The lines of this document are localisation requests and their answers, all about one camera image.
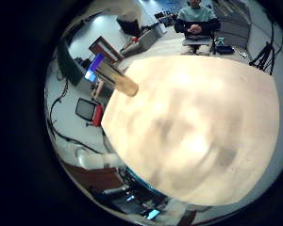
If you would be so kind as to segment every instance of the red object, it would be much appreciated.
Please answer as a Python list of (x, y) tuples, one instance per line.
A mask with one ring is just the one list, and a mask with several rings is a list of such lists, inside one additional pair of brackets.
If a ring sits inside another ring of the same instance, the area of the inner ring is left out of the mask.
[(97, 105), (95, 107), (92, 125), (93, 126), (101, 126), (102, 118), (103, 118), (103, 107), (101, 105)]
[(133, 40), (134, 42), (138, 42), (139, 39), (138, 39), (137, 37), (133, 36), (133, 37), (132, 37), (132, 40)]

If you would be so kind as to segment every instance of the blue screen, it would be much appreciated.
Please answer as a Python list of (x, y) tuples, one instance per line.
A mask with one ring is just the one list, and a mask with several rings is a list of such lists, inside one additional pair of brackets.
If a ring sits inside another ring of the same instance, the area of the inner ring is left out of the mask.
[(152, 210), (152, 211), (149, 213), (147, 219), (153, 219), (153, 218), (156, 217), (159, 213), (160, 213), (159, 210)]
[(87, 72), (85, 73), (85, 78), (88, 79), (91, 82), (95, 82), (97, 76), (95, 75), (95, 73), (92, 70), (87, 70)]

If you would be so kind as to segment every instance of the office chair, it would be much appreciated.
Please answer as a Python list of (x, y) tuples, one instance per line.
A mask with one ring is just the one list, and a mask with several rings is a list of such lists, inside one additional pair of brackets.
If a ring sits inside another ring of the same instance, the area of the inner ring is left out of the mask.
[(103, 106), (95, 100), (84, 100), (79, 98), (77, 100), (75, 114), (80, 118), (88, 121), (86, 126), (101, 126), (101, 121), (104, 114)]

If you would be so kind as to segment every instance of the cable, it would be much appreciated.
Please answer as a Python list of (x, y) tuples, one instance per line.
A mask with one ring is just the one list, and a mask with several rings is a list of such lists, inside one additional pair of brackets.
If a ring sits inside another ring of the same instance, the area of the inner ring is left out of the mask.
[(50, 107), (50, 113), (49, 113), (50, 128), (51, 128), (59, 137), (62, 137), (62, 138), (64, 138), (64, 139), (67, 140), (67, 141), (71, 141), (71, 142), (73, 142), (73, 143), (77, 143), (77, 144), (79, 144), (79, 145), (81, 145), (81, 146), (83, 146), (83, 147), (85, 147), (85, 148), (87, 148), (87, 149), (89, 149), (89, 150), (91, 150), (91, 151), (93, 151), (93, 152), (95, 152), (95, 153), (100, 153), (100, 152), (96, 151), (95, 149), (89, 147), (88, 145), (86, 145), (86, 144), (84, 144), (84, 143), (78, 141), (77, 139), (73, 139), (73, 138), (64, 136), (62, 133), (60, 133), (60, 132), (55, 128), (55, 126), (54, 126), (54, 124), (53, 124), (53, 121), (52, 121), (53, 108), (54, 108), (54, 106), (56, 105), (57, 102), (61, 103), (61, 99), (66, 96), (67, 91), (68, 91), (68, 79), (66, 78), (66, 83), (65, 83), (65, 87), (64, 87), (63, 92), (62, 92), (61, 95), (52, 103), (52, 105), (51, 105), (51, 107)]

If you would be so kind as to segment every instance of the tripod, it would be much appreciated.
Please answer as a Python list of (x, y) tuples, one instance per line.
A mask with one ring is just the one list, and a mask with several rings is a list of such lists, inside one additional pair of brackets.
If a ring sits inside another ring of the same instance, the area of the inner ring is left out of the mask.
[(270, 53), (272, 53), (272, 66), (271, 66), (271, 71), (270, 71), (270, 75), (273, 74), (273, 69), (274, 69), (274, 65), (275, 65), (275, 49), (273, 47), (272, 43), (266, 42), (265, 47), (261, 50), (261, 52), (258, 54), (258, 56), (251, 62), (249, 62), (250, 66), (256, 66), (258, 69), (265, 71), (267, 66), (265, 67), (265, 63), (267, 61), (267, 59), (270, 56)]
[[(267, 69), (267, 67), (272, 64), (271, 66), (271, 70), (270, 70), (270, 75), (273, 74), (273, 70), (274, 70), (274, 65), (275, 65), (275, 49), (273, 47), (274, 44), (274, 35), (275, 35), (275, 29), (274, 29), (274, 19), (271, 18), (269, 15), (267, 15), (268, 19), (270, 20), (271, 24), (272, 24), (272, 36), (271, 36), (271, 41), (270, 42), (266, 42), (265, 47), (261, 50), (261, 52), (257, 55), (257, 57), (252, 60), (251, 62), (249, 62), (250, 66), (256, 66), (258, 69), (263, 70), (265, 72), (265, 70)], [(268, 60), (270, 54), (272, 53), (272, 59), (266, 64), (266, 61)]]

